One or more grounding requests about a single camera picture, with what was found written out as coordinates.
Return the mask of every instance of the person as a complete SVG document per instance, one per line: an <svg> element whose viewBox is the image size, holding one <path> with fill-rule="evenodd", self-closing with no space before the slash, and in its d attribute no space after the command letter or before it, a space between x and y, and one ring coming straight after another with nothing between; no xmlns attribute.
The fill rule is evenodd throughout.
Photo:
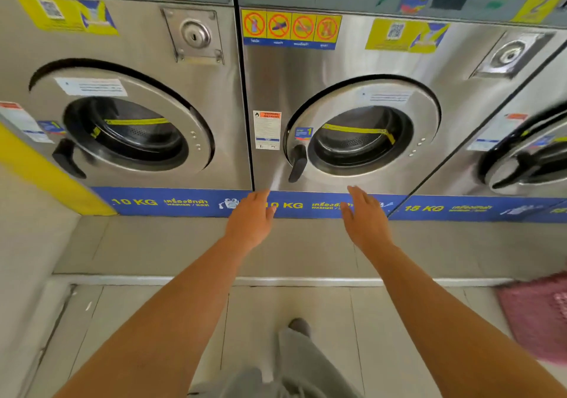
<svg viewBox="0 0 567 398"><path fill-rule="evenodd" d="M567 397L567 390L514 341L436 284L398 248L379 202L348 188L341 204L346 232L376 268L441 394L448 397ZM56 398L180 398L246 255L268 236L275 208L269 191L249 194L220 238L122 325ZM279 334L274 380L256 368L197 386L203 397L357 397L296 319Z"/></svg>

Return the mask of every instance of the prohibition symbol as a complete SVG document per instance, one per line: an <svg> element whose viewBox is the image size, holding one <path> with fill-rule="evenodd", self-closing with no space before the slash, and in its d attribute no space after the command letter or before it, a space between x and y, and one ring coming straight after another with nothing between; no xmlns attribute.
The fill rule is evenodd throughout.
<svg viewBox="0 0 567 398"><path fill-rule="evenodd" d="M337 32L337 22L331 17L325 17L317 25L317 36L322 40L329 40L335 36Z"/></svg>
<svg viewBox="0 0 567 398"><path fill-rule="evenodd" d="M245 17L245 30L251 36L262 36L266 29L264 17L258 13L249 13Z"/></svg>
<svg viewBox="0 0 567 398"><path fill-rule="evenodd" d="M298 17L293 22L293 34L298 38L309 38L313 33L313 21L306 15Z"/></svg>
<svg viewBox="0 0 567 398"><path fill-rule="evenodd" d="M268 22L268 29L273 36L282 38L289 32L289 20L283 14L274 14Z"/></svg>

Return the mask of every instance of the red circle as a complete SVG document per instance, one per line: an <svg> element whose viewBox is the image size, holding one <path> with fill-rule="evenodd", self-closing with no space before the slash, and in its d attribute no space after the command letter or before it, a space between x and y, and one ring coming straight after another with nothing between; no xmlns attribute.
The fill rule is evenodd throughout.
<svg viewBox="0 0 567 398"><path fill-rule="evenodd" d="M272 30L272 27L270 26L270 24L272 23L272 21L273 21L276 17L278 17L278 16L283 17L283 18L285 19L285 21L286 21L286 24L287 24L287 30L286 30L283 34L281 34L281 35L276 34L276 33ZM287 17L284 16L283 14L280 14L280 13L274 14L273 17L272 17L272 18L270 19L270 21L268 22L268 29L269 29L270 33L271 33L273 36L277 36L278 38L281 38L281 37L283 37L283 36L286 36L287 33L289 32L289 20L288 20Z"/></svg>
<svg viewBox="0 0 567 398"><path fill-rule="evenodd" d="M305 35L305 36L299 35L299 34L297 33L297 30L295 29L295 26L297 26L297 23L298 23L301 19L303 19L303 18L306 18L306 19L309 21L309 23L311 24L311 31L310 31L307 35ZM293 33L294 33L295 36L297 36L297 37L299 37L299 38L301 38L301 39L305 39L305 38L307 38L308 36L310 36L310 35L313 33L313 29L314 29L314 28L315 28L315 26L313 26L313 21L312 21L307 15L301 15L301 16L299 16L297 19L295 19L295 21L293 22Z"/></svg>
<svg viewBox="0 0 567 398"><path fill-rule="evenodd" d="M324 22L326 20L332 21L333 24L335 25L335 29L337 29L337 22L335 22L335 20L331 19L331 17L325 17L323 20L321 20L319 23L317 23L317 36L320 37L321 39L330 39L330 38L333 38L336 34L336 31L334 31L331 36L322 36L321 34L319 34L319 26L321 26L322 22Z"/></svg>
<svg viewBox="0 0 567 398"><path fill-rule="evenodd" d="M262 23L263 23L262 29L260 29L260 32L258 32L257 34L253 33L250 29L248 29L248 28L246 27L246 20L249 20L252 15L257 15L258 18L259 18L260 20L262 20ZM246 14L244 26L245 26L246 32L248 32L251 36L260 36L260 35L262 35L262 34L264 33L264 30L266 29L264 17L262 17L262 16L259 15L258 13L248 13L248 14Z"/></svg>

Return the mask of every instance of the person's left hand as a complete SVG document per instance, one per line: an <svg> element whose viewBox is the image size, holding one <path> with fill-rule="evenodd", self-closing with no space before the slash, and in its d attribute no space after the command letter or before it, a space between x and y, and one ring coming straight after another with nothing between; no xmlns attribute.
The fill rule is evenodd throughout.
<svg viewBox="0 0 567 398"><path fill-rule="evenodd" d="M272 229L276 208L266 208L269 193L266 189L248 194L229 217L224 237L246 252L264 241Z"/></svg>

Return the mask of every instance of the shoe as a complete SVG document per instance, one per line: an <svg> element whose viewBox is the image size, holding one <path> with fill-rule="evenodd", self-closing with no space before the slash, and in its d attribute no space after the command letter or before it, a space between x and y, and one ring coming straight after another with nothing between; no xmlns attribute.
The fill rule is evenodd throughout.
<svg viewBox="0 0 567 398"><path fill-rule="evenodd" d="M307 320L302 317L296 317L287 327L295 332L305 335L308 338L311 338L311 327L309 326L309 323L307 323Z"/></svg>

